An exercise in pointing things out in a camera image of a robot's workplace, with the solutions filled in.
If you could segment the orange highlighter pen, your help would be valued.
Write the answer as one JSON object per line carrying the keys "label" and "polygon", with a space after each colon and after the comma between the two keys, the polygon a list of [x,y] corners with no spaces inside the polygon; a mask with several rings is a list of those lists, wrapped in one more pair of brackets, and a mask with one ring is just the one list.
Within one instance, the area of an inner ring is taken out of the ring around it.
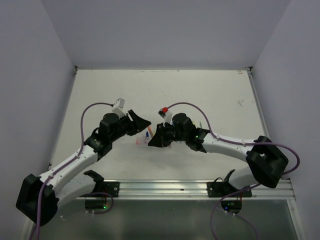
{"label": "orange highlighter pen", "polygon": [[153,133],[153,131],[152,131],[150,126],[148,127],[148,131],[150,133],[151,138],[153,138],[154,137],[154,133]]}

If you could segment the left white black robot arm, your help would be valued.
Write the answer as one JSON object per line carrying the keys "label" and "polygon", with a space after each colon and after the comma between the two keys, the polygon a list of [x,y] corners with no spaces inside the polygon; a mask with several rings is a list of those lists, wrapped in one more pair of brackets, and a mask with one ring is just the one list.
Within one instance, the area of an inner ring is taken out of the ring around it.
{"label": "left white black robot arm", "polygon": [[46,225],[57,213],[62,198],[58,194],[85,168],[95,164],[111,151],[113,142],[134,136],[151,125],[149,120],[129,110],[122,116],[107,113],[80,148],[56,167],[39,176],[29,174],[22,182],[16,208],[37,226]]}

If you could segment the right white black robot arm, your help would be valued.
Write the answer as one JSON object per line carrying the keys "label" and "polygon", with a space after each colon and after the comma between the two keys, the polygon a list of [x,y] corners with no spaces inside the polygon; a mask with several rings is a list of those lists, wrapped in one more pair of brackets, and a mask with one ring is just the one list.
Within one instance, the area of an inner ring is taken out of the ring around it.
{"label": "right white black robot arm", "polygon": [[235,196],[241,189],[261,184],[274,189],[280,181],[288,158],[265,136],[236,144],[232,138],[222,141],[208,129],[196,127],[184,113],[173,116],[172,123],[159,123],[148,146],[166,148],[172,142],[184,142],[191,150],[232,157],[247,163],[242,169],[232,169],[222,182],[212,188],[220,196]]}

